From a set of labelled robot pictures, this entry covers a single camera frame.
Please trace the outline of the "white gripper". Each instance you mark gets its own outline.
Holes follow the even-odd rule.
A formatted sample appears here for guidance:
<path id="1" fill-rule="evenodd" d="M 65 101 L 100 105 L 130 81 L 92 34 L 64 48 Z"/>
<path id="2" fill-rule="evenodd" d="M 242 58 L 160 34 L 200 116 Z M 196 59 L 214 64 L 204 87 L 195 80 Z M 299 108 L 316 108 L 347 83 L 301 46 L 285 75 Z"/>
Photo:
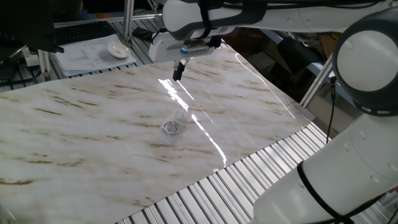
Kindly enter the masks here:
<path id="1" fill-rule="evenodd" d="M 200 40 L 175 40 L 168 32 L 164 32 L 153 35 L 149 56 L 153 62 L 175 61 L 172 78 L 177 81 L 181 80 L 188 59 L 209 55 L 217 47 L 217 36 Z"/>

